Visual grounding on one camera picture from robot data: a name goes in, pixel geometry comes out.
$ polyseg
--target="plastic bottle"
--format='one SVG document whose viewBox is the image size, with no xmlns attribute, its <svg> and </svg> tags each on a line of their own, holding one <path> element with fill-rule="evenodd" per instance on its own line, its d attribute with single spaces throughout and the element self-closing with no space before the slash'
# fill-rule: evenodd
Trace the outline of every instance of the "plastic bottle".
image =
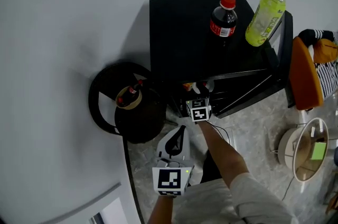
<svg viewBox="0 0 338 224">
<path fill-rule="evenodd" d="M 210 30 L 216 35 L 215 40 L 225 44 L 233 35 L 237 23 L 237 15 L 233 10 L 236 0 L 221 0 L 220 6 L 213 10 L 210 19 Z"/>
<path fill-rule="evenodd" d="M 260 0 L 245 38 L 253 46 L 262 45 L 285 11 L 285 0 Z"/>
<path fill-rule="evenodd" d="M 134 86 L 129 86 L 128 90 L 126 90 L 126 92 L 117 99 L 119 105 L 122 107 L 126 107 L 130 105 L 132 102 L 134 102 L 139 95 L 139 90 L 141 88 L 142 83 L 143 81 L 142 79 L 140 79 Z"/>
</svg>

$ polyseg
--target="green tea bottle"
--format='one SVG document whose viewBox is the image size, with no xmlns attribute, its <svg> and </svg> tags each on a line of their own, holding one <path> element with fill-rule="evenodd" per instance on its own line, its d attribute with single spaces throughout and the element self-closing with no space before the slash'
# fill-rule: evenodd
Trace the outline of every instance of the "green tea bottle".
<svg viewBox="0 0 338 224">
<path fill-rule="evenodd" d="M 245 38 L 253 46 L 262 45 L 278 24 L 285 11 L 285 0 L 260 0 Z"/>
</svg>

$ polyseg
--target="white wall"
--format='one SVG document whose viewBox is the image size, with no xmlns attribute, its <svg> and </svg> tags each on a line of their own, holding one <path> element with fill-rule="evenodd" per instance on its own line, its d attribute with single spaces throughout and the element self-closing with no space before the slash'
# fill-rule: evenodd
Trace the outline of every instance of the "white wall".
<svg viewBox="0 0 338 224">
<path fill-rule="evenodd" d="M 101 212 L 105 224 L 128 224 L 120 199 L 116 199 Z"/>
<path fill-rule="evenodd" d="M 149 67 L 148 0 L 0 0 L 0 215 L 36 223 L 126 178 L 121 139 L 92 122 L 90 78 L 121 57 Z M 259 0 L 248 0 L 256 8 Z M 337 0 L 287 0 L 294 35 L 337 29 Z M 134 221 L 130 188 L 121 199 Z"/>
</svg>

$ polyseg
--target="black round stool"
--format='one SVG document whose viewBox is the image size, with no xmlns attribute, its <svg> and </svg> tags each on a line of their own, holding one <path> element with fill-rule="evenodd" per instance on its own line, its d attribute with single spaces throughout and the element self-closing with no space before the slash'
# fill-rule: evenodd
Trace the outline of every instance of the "black round stool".
<svg viewBox="0 0 338 224">
<path fill-rule="evenodd" d="M 117 107 L 116 126 L 111 125 L 100 112 L 99 93 L 115 101 L 123 88 L 136 84 L 135 74 L 146 78 L 141 88 L 142 100 L 131 110 Z M 121 135 L 131 143 L 144 143 L 156 137 L 165 123 L 166 102 L 159 91 L 159 86 L 146 68 L 132 62 L 112 64 L 99 72 L 90 86 L 89 111 L 94 122 L 104 131 Z"/>
</svg>

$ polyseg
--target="red bottle cap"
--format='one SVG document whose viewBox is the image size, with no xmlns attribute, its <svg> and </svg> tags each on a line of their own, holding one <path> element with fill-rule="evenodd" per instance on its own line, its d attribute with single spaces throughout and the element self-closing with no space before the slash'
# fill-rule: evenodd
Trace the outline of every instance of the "red bottle cap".
<svg viewBox="0 0 338 224">
<path fill-rule="evenodd" d="M 236 7 L 236 0 L 221 0 L 220 4 L 223 8 L 231 10 Z"/>
</svg>

